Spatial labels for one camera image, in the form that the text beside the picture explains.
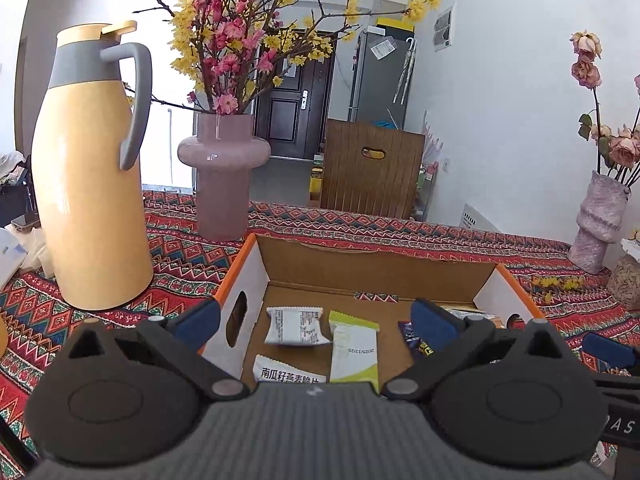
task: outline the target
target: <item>lilac textured vase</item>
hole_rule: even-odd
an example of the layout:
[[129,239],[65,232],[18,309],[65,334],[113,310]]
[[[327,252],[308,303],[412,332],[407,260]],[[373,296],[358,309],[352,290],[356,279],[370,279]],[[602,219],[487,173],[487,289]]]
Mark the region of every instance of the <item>lilac textured vase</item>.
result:
[[602,270],[607,246],[616,240],[630,191],[617,180],[593,171],[587,196],[575,219],[580,227],[567,257],[589,274]]
[[251,169],[271,155],[254,137],[254,116],[197,114],[196,135],[178,145],[178,158],[196,168],[198,234],[209,240],[238,240],[248,223]]

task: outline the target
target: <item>refrigerator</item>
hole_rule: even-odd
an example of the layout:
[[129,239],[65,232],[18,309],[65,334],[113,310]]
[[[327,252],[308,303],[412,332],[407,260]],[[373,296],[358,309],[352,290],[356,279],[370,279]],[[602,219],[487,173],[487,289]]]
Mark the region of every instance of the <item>refrigerator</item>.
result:
[[404,104],[400,104],[404,91],[404,80],[395,103],[394,95],[402,74],[404,58],[410,45],[401,40],[394,40],[396,49],[382,59],[378,59],[371,49],[384,39],[379,34],[366,31],[358,37],[351,85],[349,121],[351,123],[356,121],[359,123],[378,121],[393,123],[391,120],[391,116],[393,116],[398,124],[398,129],[402,130],[408,101],[407,92]]

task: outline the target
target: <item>tablecloth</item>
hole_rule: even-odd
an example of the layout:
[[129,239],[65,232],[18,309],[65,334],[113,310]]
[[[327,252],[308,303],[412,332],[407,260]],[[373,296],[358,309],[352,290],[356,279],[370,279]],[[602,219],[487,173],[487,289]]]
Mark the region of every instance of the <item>tablecloth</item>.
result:
[[[0,316],[9,332],[9,346],[0,359],[0,413],[32,448],[23,425],[26,399],[83,319],[97,317],[110,326],[125,327],[149,315],[177,316],[215,293],[242,246],[242,240],[214,244],[200,238],[191,196],[145,191],[144,197],[155,275],[130,304],[108,312],[81,312],[62,300],[55,281],[38,272],[14,278],[0,292]],[[569,245],[562,242],[267,203],[250,204],[249,231],[341,249],[501,262],[590,368],[606,366],[580,351],[582,336],[589,330],[640,345],[639,317],[628,313],[605,288],[609,271],[585,274],[566,259]],[[549,298],[531,283],[545,276],[580,277],[583,283],[579,290],[557,291]],[[5,479],[21,476],[1,448],[0,471]]]

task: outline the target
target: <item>smartphone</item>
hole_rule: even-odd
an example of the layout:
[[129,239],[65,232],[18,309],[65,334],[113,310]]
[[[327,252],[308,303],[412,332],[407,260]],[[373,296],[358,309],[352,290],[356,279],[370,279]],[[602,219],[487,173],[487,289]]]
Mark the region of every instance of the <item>smartphone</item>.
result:
[[37,212],[31,211],[11,220],[11,225],[17,231],[28,231],[31,228],[40,227],[40,216],[38,216]]

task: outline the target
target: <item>thermos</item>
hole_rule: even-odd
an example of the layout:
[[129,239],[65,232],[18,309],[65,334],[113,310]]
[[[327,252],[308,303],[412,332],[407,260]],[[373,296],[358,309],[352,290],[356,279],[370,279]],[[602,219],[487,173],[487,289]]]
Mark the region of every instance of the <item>thermos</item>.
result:
[[[129,302],[153,277],[138,154],[151,104],[151,54],[120,44],[136,22],[91,23],[58,34],[33,136],[33,183],[56,279],[81,310]],[[121,59],[136,64],[133,114]]]

